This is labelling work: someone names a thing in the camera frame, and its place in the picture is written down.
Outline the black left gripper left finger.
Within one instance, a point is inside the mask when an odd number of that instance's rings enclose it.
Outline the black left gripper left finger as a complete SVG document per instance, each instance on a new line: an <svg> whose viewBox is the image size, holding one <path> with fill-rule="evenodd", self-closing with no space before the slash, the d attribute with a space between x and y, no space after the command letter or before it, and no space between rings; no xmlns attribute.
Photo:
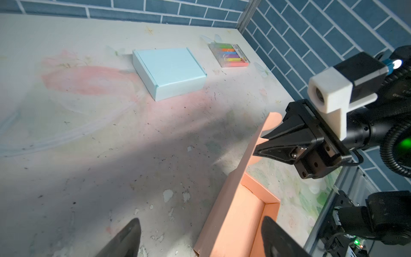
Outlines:
<svg viewBox="0 0 411 257"><path fill-rule="evenodd" d="M140 221L134 218L99 251L96 257L137 257L140 239Z"/></svg>

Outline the light teal paper box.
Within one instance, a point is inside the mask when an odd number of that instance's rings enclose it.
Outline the light teal paper box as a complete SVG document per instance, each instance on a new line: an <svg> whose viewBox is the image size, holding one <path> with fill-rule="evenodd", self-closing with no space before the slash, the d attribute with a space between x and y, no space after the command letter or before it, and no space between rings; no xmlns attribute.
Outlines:
<svg viewBox="0 0 411 257"><path fill-rule="evenodd" d="M134 50L133 66L158 102L201 90L207 74L188 48Z"/></svg>

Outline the pink paper box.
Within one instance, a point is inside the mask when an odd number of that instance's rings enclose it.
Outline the pink paper box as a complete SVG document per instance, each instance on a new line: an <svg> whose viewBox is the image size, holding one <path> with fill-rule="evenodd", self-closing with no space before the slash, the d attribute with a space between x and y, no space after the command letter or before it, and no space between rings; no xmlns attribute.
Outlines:
<svg viewBox="0 0 411 257"><path fill-rule="evenodd" d="M262 132L276 128L281 114L271 112L250 140L237 168L229 173L193 249L199 257L263 257L263 218L276 220L280 200L246 170L261 160L253 153L267 142Z"/></svg>

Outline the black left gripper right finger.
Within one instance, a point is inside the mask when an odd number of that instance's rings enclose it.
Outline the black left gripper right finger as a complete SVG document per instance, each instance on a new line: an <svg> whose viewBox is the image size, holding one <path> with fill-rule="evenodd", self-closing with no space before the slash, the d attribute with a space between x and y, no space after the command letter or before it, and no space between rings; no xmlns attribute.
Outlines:
<svg viewBox="0 0 411 257"><path fill-rule="evenodd" d="M271 217L262 221L261 235L266 257L310 257Z"/></svg>

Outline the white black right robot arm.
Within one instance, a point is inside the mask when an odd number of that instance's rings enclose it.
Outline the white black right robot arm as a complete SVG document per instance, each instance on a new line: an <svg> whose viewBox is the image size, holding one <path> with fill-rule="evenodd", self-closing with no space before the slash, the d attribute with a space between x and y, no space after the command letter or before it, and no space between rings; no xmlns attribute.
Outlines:
<svg viewBox="0 0 411 257"><path fill-rule="evenodd" d="M254 155L292 165L302 179L342 171L320 199L309 253L410 253L411 47L359 52L311 77L306 99L289 103Z"/></svg>

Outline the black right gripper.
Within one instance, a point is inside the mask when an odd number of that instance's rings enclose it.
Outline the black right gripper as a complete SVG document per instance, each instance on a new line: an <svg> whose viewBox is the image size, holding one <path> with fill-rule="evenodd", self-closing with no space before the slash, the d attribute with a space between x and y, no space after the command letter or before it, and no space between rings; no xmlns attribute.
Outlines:
<svg viewBox="0 0 411 257"><path fill-rule="evenodd" d="M307 100L291 102L284 121L270 112L262 126L253 155L294 165L303 179L319 179L341 166L358 166L356 149L369 141L369 125L353 113L347 119L347 137L339 140L314 106Z"/></svg>

